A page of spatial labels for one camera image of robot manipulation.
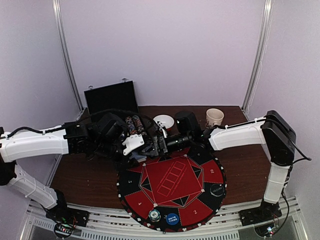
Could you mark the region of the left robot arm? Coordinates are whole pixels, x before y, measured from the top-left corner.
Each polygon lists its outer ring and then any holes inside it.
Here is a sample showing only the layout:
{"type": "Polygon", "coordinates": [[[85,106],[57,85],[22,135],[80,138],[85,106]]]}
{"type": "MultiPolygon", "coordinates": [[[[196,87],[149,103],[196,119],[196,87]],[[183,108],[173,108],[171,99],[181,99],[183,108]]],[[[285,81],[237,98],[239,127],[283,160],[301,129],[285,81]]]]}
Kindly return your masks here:
{"type": "Polygon", "coordinates": [[[66,122],[54,128],[36,130],[20,127],[0,132],[0,184],[10,186],[43,206],[61,222],[72,218],[64,194],[47,187],[26,173],[17,160],[46,156],[105,154],[121,166],[131,165],[129,155],[145,143],[141,133],[130,134],[127,124],[113,113],[97,123],[66,122]]]}

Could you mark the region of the blue small blind button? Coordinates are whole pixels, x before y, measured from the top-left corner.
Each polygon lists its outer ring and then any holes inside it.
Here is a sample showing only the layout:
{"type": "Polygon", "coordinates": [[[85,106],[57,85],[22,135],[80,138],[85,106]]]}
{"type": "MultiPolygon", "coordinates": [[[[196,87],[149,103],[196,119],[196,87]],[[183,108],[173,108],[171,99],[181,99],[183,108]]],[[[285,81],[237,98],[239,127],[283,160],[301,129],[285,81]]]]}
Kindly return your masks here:
{"type": "Polygon", "coordinates": [[[170,226],[177,225],[180,222],[180,218],[176,213],[169,213],[166,218],[166,223],[170,226]]]}

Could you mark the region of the stack of poker chips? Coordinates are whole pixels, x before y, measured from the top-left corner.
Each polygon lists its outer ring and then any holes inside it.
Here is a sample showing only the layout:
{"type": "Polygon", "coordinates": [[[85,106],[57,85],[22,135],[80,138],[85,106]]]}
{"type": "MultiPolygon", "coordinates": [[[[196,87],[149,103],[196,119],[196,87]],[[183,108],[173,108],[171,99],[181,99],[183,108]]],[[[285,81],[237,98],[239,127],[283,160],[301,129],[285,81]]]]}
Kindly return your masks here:
{"type": "Polygon", "coordinates": [[[148,218],[151,222],[159,222],[161,220],[161,213],[157,209],[152,209],[148,213],[148,218]]]}

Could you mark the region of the blue backed card deck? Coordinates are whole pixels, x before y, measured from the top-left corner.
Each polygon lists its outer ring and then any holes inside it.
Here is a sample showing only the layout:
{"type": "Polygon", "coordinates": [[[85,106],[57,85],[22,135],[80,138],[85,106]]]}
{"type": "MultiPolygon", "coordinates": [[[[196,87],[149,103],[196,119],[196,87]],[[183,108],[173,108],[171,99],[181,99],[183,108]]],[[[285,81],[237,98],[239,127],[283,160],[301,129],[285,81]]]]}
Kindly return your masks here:
{"type": "Polygon", "coordinates": [[[137,161],[138,163],[141,163],[141,162],[144,162],[147,160],[147,156],[141,155],[140,153],[138,153],[136,151],[132,151],[129,159],[137,161]]]}

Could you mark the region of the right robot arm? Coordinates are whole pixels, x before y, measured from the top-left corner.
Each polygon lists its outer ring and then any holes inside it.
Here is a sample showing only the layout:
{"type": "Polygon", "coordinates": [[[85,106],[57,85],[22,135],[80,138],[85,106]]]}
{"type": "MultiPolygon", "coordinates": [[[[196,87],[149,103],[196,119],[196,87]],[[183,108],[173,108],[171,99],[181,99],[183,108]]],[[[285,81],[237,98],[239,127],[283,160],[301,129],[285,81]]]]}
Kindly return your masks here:
{"type": "Polygon", "coordinates": [[[275,110],[265,116],[235,125],[217,125],[202,130],[195,114],[180,111],[174,116],[178,134],[167,136],[156,143],[172,152],[191,144],[213,151],[247,145],[266,145],[271,167],[261,206],[256,210],[259,220],[268,220],[275,212],[275,205],[287,185],[297,150],[296,132],[275,110]]]}

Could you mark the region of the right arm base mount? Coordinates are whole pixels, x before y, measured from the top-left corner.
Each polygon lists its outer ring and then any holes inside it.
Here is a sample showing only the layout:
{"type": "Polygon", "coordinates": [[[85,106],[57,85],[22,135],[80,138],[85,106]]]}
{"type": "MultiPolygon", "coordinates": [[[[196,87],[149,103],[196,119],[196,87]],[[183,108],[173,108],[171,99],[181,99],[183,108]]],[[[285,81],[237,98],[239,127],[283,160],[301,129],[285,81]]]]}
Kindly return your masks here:
{"type": "Polygon", "coordinates": [[[276,230],[276,221],[282,216],[278,208],[272,211],[267,208],[255,207],[241,210],[239,217],[242,226],[254,225],[255,233],[263,238],[272,237],[276,230]]]}

